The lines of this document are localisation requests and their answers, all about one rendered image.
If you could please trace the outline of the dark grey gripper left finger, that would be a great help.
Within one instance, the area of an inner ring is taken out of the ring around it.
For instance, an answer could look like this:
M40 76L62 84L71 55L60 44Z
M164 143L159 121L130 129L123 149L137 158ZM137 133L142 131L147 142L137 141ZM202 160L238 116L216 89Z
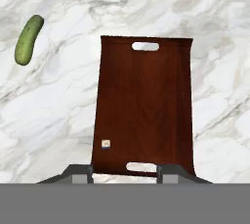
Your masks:
M62 174L41 181L41 184L93 184L91 164L70 164Z

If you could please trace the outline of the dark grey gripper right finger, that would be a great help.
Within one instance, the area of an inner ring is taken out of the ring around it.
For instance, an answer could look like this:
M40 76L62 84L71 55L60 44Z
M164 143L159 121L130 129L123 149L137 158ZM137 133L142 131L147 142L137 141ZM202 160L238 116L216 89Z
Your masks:
M164 164L156 167L157 184L209 184L209 181L189 174L178 164Z

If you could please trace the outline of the dark brown wooden tray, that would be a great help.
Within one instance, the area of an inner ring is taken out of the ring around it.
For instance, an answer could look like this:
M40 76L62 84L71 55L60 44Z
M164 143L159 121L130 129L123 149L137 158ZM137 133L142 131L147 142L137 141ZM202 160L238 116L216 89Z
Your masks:
M129 162L194 172L190 38L103 36L92 165L132 175Z

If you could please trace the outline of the green cucumber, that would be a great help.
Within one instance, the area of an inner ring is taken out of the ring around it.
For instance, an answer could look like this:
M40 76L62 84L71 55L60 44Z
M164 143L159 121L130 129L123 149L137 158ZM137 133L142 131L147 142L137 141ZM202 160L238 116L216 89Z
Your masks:
M36 38L44 24L44 19L33 15L25 24L15 48L15 61L18 65L26 66L32 58Z

